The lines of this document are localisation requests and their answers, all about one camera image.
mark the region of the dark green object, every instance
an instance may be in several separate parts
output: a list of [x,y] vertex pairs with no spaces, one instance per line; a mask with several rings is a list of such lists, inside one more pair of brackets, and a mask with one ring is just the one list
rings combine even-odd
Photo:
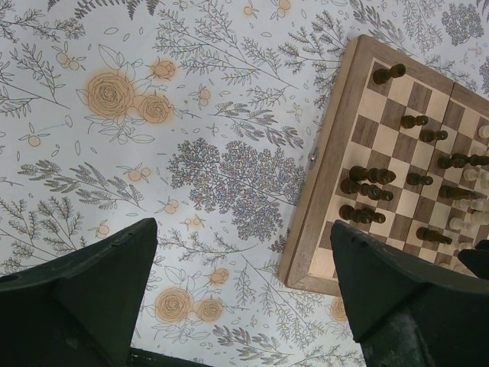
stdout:
[[445,199],[476,199],[477,194],[474,191],[462,189],[460,187],[450,187],[447,185],[442,185],[439,191],[440,197]]
[[432,141],[435,140],[445,140],[449,136],[448,132],[445,130],[441,130],[439,132],[434,132],[433,130],[430,130],[428,128],[425,128],[421,130],[419,133],[419,139],[420,141],[424,141],[425,143],[431,143]]
[[416,237],[422,241],[430,241],[435,243],[444,243],[446,245],[452,244],[452,239],[446,237],[440,232],[434,231],[432,229],[427,229],[426,227],[420,227],[416,231]]
[[393,171],[389,171],[385,168],[363,168],[362,166],[354,166],[349,172],[349,176],[352,180],[363,181],[369,180],[373,184],[377,182],[381,185],[390,184],[396,179],[396,174]]
[[370,214],[349,205],[344,205],[339,209],[339,216],[344,220],[352,220],[355,223],[372,223],[372,216]]
[[156,248],[156,221],[143,219],[0,278],[0,364],[125,366]]
[[406,67],[399,63],[390,69],[379,69],[374,71],[373,79],[375,84],[385,84],[391,78],[400,78],[406,73]]
[[433,177],[421,176],[420,174],[415,174],[411,172],[410,174],[407,174],[406,182],[409,185],[413,185],[413,186],[418,186],[418,185],[429,186],[433,183]]
[[413,128],[414,126],[424,126],[429,122],[428,116],[403,116],[400,118],[400,125],[403,128]]

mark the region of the chessboard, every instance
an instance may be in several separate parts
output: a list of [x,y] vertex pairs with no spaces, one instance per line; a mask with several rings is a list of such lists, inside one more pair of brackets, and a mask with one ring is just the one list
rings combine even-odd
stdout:
[[[372,73],[402,63],[406,75],[377,85]],[[405,129],[405,115],[426,115],[426,126]],[[468,273],[457,259],[458,244],[477,244],[489,235],[489,226],[471,232],[449,227],[451,218],[470,222],[472,209],[454,207],[454,200],[439,197],[442,185],[474,190],[487,199],[480,181],[466,181],[464,169],[441,169],[438,160],[454,153],[487,150],[489,138],[478,129],[489,125],[489,102],[442,74],[406,55],[362,35],[348,44],[329,107],[322,123],[299,206],[279,267],[287,287],[340,295],[330,242],[331,228],[343,205],[371,208],[386,217],[384,223],[350,224],[398,249],[436,265]],[[421,129],[444,130],[443,141],[425,143]],[[394,194],[391,201],[374,201],[346,194],[340,183],[353,166],[386,168],[396,179],[379,187]],[[408,173],[433,178],[429,186],[406,183]],[[419,227],[434,229],[452,239],[451,245],[421,241]]]

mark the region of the floral tablecloth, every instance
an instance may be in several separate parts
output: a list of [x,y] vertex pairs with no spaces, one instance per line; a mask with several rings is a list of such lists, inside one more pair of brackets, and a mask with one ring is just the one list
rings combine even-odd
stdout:
[[342,299],[275,277],[340,59],[370,34],[489,95],[487,21],[488,0],[0,0],[0,271],[153,216],[135,347],[363,365]]

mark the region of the light chess piece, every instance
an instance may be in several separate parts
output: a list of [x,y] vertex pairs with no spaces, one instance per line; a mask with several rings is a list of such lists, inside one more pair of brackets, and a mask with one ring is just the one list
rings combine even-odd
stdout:
[[455,231],[473,231],[477,226],[472,223],[466,223],[460,218],[451,218],[449,222],[449,227]]
[[481,138],[489,138],[489,125],[481,126],[478,134]]
[[464,179],[467,181],[489,180],[489,172],[487,171],[476,171],[474,168],[468,168],[463,173]]
[[471,222],[478,226],[486,226],[489,224],[489,213],[473,212],[471,215]]

